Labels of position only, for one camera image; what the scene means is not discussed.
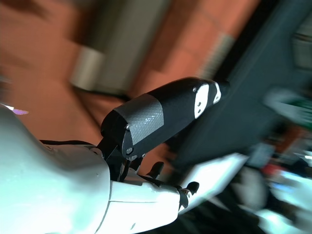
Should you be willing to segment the left robot hand taped thumb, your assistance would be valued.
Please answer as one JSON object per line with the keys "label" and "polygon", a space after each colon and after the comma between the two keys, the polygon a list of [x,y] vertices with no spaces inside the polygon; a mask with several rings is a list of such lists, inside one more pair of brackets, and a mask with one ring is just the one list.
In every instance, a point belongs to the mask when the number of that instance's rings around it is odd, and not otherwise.
{"label": "left robot hand taped thumb", "polygon": [[0,107],[0,231],[3,234],[136,234],[172,223],[196,194],[146,175],[145,155],[198,119],[228,92],[227,82],[179,79],[116,108],[102,140],[38,140]]}

